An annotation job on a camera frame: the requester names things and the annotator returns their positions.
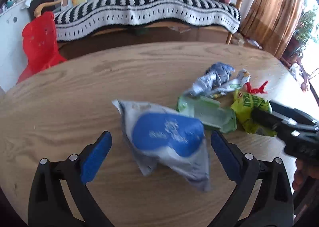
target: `red plastic chair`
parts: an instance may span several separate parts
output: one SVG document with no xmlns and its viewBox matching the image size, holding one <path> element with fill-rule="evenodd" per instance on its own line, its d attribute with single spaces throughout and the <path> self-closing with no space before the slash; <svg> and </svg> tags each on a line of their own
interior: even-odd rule
<svg viewBox="0 0 319 227">
<path fill-rule="evenodd" d="M 45 12 L 27 24 L 22 31 L 23 50 L 28 57 L 28 66 L 18 83 L 30 76 L 66 61 L 59 54 L 52 12 Z"/>
</svg>

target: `blue gripper pad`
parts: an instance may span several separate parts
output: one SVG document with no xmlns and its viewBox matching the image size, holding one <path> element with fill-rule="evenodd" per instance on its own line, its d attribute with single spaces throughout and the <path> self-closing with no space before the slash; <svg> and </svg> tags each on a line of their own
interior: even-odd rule
<svg viewBox="0 0 319 227">
<path fill-rule="evenodd" d="M 240 162 L 232 152 L 230 146 L 235 146 L 237 149 L 238 147 L 235 144 L 227 143 L 227 141 L 218 131 L 213 131 L 211 135 L 211 145 L 228 178 L 231 181 L 236 182 L 236 184 L 239 184 L 241 182 Z"/>
<path fill-rule="evenodd" d="M 105 131 L 94 144 L 92 151 L 81 165 L 81 181 L 85 185 L 94 179 L 103 160 L 112 146 L 112 136 Z"/>
</svg>

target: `yellow snack wrapper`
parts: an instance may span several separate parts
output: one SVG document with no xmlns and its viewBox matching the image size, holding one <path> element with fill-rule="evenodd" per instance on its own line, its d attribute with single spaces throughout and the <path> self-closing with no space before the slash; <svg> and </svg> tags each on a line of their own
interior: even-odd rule
<svg viewBox="0 0 319 227">
<path fill-rule="evenodd" d="M 231 108 L 235 111 L 238 121 L 246 132 L 266 136 L 275 136 L 277 134 L 275 131 L 269 130 L 258 123 L 253 122 L 251 119 L 251 111 L 253 108 L 259 108 L 262 111 L 270 114 L 272 113 L 272 107 L 267 100 L 249 93 L 241 93 L 237 89 L 234 95 L 234 103 Z"/>
</svg>

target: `curtain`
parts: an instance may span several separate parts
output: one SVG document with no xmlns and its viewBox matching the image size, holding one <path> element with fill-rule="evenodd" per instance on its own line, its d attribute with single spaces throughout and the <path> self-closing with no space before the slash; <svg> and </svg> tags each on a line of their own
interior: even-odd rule
<svg viewBox="0 0 319 227">
<path fill-rule="evenodd" d="M 254 0 L 240 31 L 280 59 L 295 30 L 302 5 L 303 0 Z"/>
</svg>

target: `green plant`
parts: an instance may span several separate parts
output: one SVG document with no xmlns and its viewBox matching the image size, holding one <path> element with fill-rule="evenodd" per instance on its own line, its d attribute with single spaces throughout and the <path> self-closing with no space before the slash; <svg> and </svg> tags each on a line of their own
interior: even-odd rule
<svg viewBox="0 0 319 227">
<path fill-rule="evenodd" d="M 317 17 L 318 8 L 313 8 L 313 10 L 309 10 L 307 12 L 302 12 L 301 17 L 297 23 L 296 29 L 294 31 L 294 37 L 300 43 L 300 47 L 296 50 L 296 54 L 300 55 L 301 52 L 307 47 L 307 43 L 311 38 L 315 43 L 319 41 L 318 35 L 313 37 L 311 35 L 312 30 L 315 25 L 315 19 Z"/>
</svg>

